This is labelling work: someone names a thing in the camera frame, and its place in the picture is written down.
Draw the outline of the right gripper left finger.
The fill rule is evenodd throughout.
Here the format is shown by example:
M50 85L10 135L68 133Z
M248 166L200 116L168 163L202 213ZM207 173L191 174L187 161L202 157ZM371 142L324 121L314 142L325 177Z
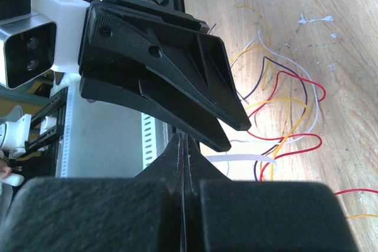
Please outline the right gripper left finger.
M170 193L181 192L185 136L173 134L163 153L160 154L135 179L162 181Z

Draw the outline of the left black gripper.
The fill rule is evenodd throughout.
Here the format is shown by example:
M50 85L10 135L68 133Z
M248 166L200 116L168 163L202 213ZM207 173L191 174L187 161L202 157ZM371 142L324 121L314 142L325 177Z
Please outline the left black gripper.
M166 122L214 150L221 123L248 130L224 42L191 15L153 4L93 1L80 51L80 94Z

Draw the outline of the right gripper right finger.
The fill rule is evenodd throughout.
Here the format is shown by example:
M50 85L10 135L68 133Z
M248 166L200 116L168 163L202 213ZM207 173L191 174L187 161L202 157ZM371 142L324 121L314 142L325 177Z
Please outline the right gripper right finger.
M192 193L198 193L200 182L206 180L230 181L230 179L219 171L200 152L195 140L190 135L185 135L187 139L187 157L185 161L185 173L188 177L188 186Z

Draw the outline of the white zip tie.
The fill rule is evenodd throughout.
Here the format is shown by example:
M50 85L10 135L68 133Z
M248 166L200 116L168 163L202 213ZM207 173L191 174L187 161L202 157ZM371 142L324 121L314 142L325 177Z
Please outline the white zip tie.
M254 154L222 154L222 155L208 155L206 159L210 161L217 169L225 176L233 180L241 181L257 181L259 180L258 166L255 163L262 162L265 164L272 164L275 171L278 170L277 162L271 157Z

